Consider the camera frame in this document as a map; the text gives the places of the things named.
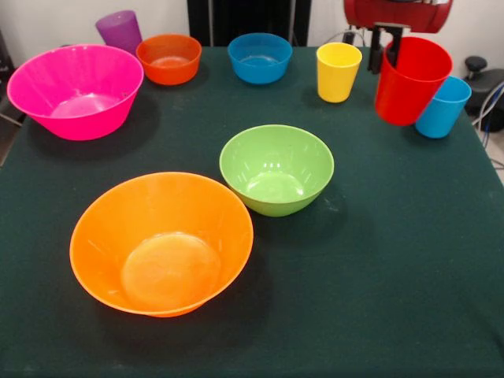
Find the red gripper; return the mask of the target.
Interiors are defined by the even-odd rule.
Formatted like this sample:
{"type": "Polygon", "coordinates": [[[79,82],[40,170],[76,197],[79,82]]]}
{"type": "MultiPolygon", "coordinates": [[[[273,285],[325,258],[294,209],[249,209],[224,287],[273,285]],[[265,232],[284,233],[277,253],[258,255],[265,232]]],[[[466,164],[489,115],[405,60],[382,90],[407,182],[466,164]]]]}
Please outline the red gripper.
{"type": "MultiPolygon", "coordinates": [[[[382,1],[345,0],[343,9],[348,24],[371,28],[368,70],[377,75],[381,71],[383,46],[380,42],[381,26],[409,28],[412,32],[435,34],[446,23],[452,1],[382,1]]],[[[392,35],[388,49],[390,65],[397,65],[402,41],[402,29],[389,29],[392,35]]]]}

